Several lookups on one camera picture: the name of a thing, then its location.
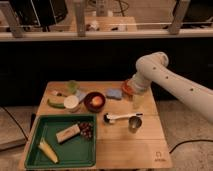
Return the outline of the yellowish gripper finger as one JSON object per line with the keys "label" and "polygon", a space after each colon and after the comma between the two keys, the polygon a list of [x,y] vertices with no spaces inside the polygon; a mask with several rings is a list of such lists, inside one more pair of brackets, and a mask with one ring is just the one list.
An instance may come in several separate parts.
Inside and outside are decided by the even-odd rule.
{"label": "yellowish gripper finger", "polygon": [[141,94],[134,94],[132,98],[132,105],[134,109],[138,109],[143,103],[143,96]]}

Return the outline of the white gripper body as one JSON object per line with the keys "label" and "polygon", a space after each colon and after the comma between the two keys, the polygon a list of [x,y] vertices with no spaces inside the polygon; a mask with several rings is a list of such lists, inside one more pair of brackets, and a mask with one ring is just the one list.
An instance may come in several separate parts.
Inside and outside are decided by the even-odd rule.
{"label": "white gripper body", "polygon": [[134,94],[143,94],[150,87],[151,82],[144,77],[134,74],[128,81],[128,85],[131,87]]}

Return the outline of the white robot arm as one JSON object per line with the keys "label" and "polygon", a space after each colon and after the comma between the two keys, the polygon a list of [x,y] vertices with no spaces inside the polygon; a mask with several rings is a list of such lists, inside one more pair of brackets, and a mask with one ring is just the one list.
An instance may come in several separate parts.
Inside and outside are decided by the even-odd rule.
{"label": "white robot arm", "polygon": [[128,82],[135,94],[142,94],[152,82],[158,84],[213,124],[213,90],[170,71],[168,56],[155,52],[136,61],[136,73]]}

